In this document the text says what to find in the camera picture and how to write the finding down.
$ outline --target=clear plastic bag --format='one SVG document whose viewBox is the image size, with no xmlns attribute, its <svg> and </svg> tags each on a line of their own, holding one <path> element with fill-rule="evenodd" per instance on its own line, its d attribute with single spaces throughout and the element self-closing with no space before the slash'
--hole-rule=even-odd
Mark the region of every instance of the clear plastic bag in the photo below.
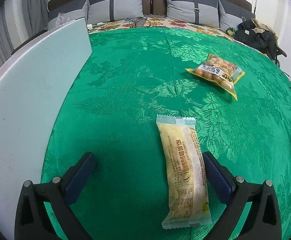
<svg viewBox="0 0 291 240">
<path fill-rule="evenodd" d="M 207 60 L 200 66 L 194 69 L 186 68 L 186 70 L 191 74 L 217 84 L 238 100 L 234 85 L 245 72 L 236 64 L 226 61 L 217 55 L 209 54 Z"/>
<path fill-rule="evenodd" d="M 211 223 L 207 179 L 194 117 L 157 116 L 167 166 L 169 213 L 164 229 Z"/>
<path fill-rule="evenodd" d="M 75 18 L 69 16 L 67 13 L 59 13 L 55 21 L 55 27 L 59 27 L 72 20 L 75 20 Z"/>
</svg>

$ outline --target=snack package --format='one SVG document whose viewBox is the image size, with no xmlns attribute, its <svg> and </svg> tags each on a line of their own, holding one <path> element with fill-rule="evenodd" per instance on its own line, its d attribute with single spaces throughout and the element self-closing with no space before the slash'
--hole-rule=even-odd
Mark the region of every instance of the snack package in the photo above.
<svg viewBox="0 0 291 240">
<path fill-rule="evenodd" d="M 194 117 L 157 116 L 167 165 L 169 213 L 164 229 L 211 223 L 204 161 Z"/>
<path fill-rule="evenodd" d="M 234 85 L 245 72 L 237 65 L 217 55 L 209 54 L 207 60 L 200 66 L 194 69 L 186 68 L 186 70 L 198 77 L 214 82 L 238 100 Z"/>
</svg>

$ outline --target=green tablecloth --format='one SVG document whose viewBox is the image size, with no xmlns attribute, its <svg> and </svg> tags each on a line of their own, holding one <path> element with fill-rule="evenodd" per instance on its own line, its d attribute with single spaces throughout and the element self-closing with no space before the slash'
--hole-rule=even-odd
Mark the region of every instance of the green tablecloth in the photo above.
<svg viewBox="0 0 291 240">
<path fill-rule="evenodd" d="M 283 239 L 291 236 L 291 83 L 270 59 L 223 38 L 168 28 L 107 31 L 90 41 L 93 54 L 52 130 L 42 182 L 86 151 L 97 156 L 97 170 L 71 206 L 95 240 L 199 240 L 225 208 L 209 187 L 212 225 L 162 229 L 168 186 L 157 114 L 196 117 L 203 152 L 249 182 L 273 181 Z M 238 101 L 185 71 L 209 53 L 246 72 L 235 85 Z"/>
</svg>

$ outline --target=gray pillow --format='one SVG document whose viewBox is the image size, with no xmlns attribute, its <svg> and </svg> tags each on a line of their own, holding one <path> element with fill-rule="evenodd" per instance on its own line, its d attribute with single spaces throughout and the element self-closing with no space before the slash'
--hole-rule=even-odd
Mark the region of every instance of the gray pillow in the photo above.
<svg viewBox="0 0 291 240">
<path fill-rule="evenodd" d="M 57 9 L 49 12 L 49 22 L 47 24 L 47 29 L 51 30 L 55 28 L 55 22 L 59 13 L 66 13 L 64 16 L 69 17 L 71 20 L 85 17 L 87 22 L 87 10 L 88 0 L 73 0 L 65 5 L 62 5 Z"/>
<path fill-rule="evenodd" d="M 252 12 L 226 0 L 219 0 L 219 14 L 220 29 L 224 32 L 230 27 L 237 30 L 240 23 L 256 17 Z"/>
<path fill-rule="evenodd" d="M 89 0 L 88 24 L 136 19 L 139 16 L 143 17 L 142 0 Z"/>
<path fill-rule="evenodd" d="M 218 29 L 218 0 L 167 0 L 167 17 Z"/>
</svg>

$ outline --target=silver bolt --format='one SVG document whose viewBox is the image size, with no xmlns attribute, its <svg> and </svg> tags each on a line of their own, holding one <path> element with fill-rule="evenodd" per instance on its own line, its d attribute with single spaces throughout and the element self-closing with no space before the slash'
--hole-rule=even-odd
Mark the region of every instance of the silver bolt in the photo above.
<svg viewBox="0 0 291 240">
<path fill-rule="evenodd" d="M 272 181 L 271 180 L 266 180 L 266 184 L 269 186 L 269 187 L 271 187 L 273 184 L 272 184 Z"/>
<path fill-rule="evenodd" d="M 52 182 L 53 182 L 53 183 L 59 183 L 60 180 L 61 180 L 61 178 L 60 178 L 59 176 L 56 176 L 56 177 L 54 177 L 54 178 L 52 179 Z"/>
<path fill-rule="evenodd" d="M 242 183 L 242 182 L 244 182 L 244 178 L 241 176 L 237 176 L 236 181 L 238 181 L 239 183 Z"/>
<path fill-rule="evenodd" d="M 23 183 L 23 186 L 28 187 L 28 186 L 30 186 L 30 184 L 31 184 L 31 181 L 30 181 L 30 180 L 26 180 L 26 181 Z"/>
</svg>

